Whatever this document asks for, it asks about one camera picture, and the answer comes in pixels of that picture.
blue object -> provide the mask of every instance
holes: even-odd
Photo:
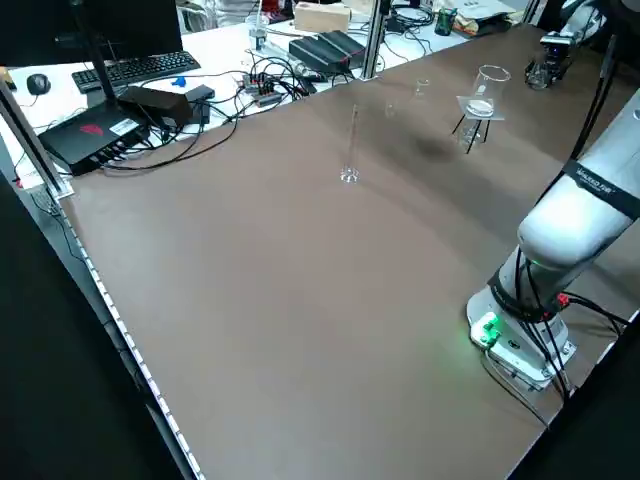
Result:
[[[173,82],[171,82],[171,85],[177,85],[178,87],[184,87],[184,86],[187,85],[187,80],[184,77],[178,77]]]

green led light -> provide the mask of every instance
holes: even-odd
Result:
[[[471,327],[471,336],[483,345],[488,347],[492,346],[501,335],[498,329],[499,324],[500,319],[495,313],[485,313],[482,318]]]

red logo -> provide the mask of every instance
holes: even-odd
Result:
[[[101,137],[104,135],[104,132],[102,131],[102,129],[98,125],[95,125],[93,123],[81,126],[80,131],[84,133],[89,133],[91,135],[100,135]]]

computer mouse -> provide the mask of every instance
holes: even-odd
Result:
[[[46,75],[35,73],[27,78],[27,90],[31,95],[44,95],[51,90],[51,82]]]

robotic arm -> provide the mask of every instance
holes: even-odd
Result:
[[[564,3],[560,18],[565,25],[560,32],[550,32],[540,39],[544,55],[527,66],[527,85],[541,90],[562,79],[571,65],[572,54],[602,30],[607,21],[597,3],[598,0],[567,0]]]
[[[639,198],[640,90],[520,224],[519,246],[467,304],[471,340],[544,388],[576,349],[553,316],[558,294],[631,226]]]

